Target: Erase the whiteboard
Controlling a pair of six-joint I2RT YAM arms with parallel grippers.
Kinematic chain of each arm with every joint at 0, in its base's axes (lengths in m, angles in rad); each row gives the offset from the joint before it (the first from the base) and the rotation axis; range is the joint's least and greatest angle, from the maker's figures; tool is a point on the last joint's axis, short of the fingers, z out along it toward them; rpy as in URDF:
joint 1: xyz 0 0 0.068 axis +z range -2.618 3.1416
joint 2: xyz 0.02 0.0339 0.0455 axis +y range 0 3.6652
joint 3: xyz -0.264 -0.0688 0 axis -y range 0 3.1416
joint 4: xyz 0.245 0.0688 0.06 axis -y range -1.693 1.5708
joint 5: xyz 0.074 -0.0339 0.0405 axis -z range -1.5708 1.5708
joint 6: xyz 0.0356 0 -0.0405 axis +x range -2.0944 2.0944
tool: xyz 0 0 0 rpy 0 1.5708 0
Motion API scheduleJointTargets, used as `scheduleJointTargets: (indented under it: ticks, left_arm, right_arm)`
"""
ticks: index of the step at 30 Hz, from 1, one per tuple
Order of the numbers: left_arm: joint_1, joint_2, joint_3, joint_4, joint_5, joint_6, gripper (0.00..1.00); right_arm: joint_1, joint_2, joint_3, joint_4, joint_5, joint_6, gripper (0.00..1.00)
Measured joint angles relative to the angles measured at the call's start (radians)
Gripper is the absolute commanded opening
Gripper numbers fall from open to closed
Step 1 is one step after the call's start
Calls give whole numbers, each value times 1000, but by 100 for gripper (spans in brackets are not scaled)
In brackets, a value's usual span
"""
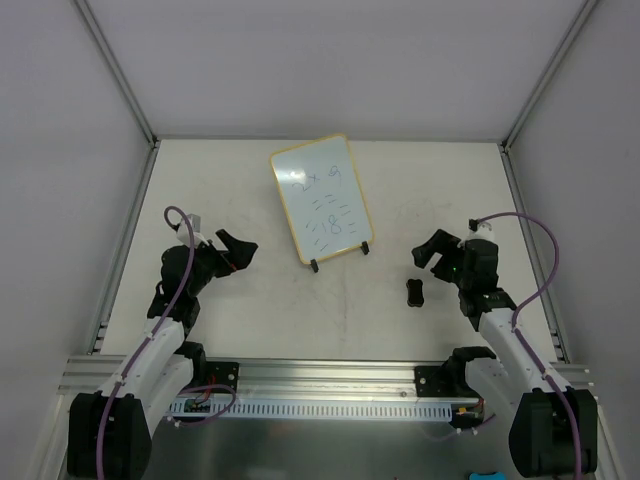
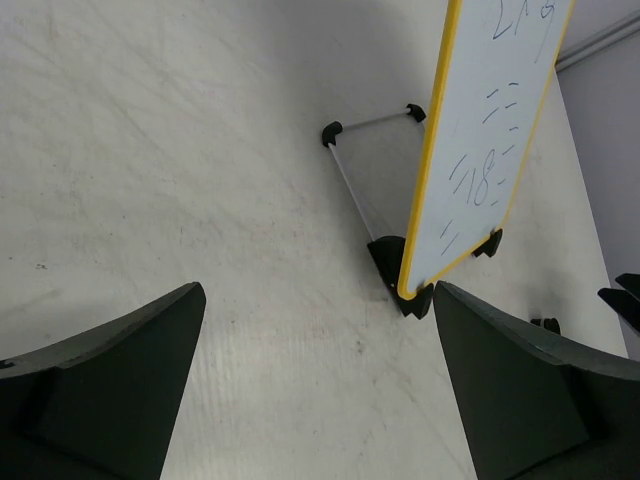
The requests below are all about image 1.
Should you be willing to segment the black felt eraser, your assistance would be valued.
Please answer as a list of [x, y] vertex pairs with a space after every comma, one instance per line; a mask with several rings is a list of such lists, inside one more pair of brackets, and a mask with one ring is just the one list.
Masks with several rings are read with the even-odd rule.
[[424, 305], [423, 281], [421, 279], [408, 279], [407, 305], [413, 308], [420, 308]]

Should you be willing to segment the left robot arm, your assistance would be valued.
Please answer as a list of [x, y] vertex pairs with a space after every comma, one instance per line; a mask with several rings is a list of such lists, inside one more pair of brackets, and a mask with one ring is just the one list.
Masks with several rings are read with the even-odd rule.
[[199, 293], [214, 278], [246, 269], [258, 249], [221, 229], [224, 247], [178, 230], [179, 245], [161, 256], [147, 321], [136, 348], [93, 393], [79, 393], [69, 410], [67, 472], [82, 479], [140, 479], [152, 438], [181, 394], [236, 395], [207, 364], [202, 344], [188, 335], [200, 313]]

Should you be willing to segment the yellow framed whiteboard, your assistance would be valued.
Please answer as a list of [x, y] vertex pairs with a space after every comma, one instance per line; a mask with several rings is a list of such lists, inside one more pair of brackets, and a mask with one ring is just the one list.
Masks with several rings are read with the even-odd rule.
[[375, 232], [347, 137], [334, 134], [269, 158], [300, 261], [370, 248]]

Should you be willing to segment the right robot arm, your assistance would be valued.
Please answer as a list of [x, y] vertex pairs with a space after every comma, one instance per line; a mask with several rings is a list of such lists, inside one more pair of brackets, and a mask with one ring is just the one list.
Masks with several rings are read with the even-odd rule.
[[442, 229], [412, 251], [415, 266], [454, 285], [459, 307], [484, 347], [455, 349], [436, 373], [417, 385], [444, 395], [477, 395], [506, 422], [508, 448], [525, 478], [596, 471], [597, 402], [587, 389], [574, 387], [533, 348], [516, 320], [517, 306], [499, 287], [499, 247], [488, 224], [460, 239]]

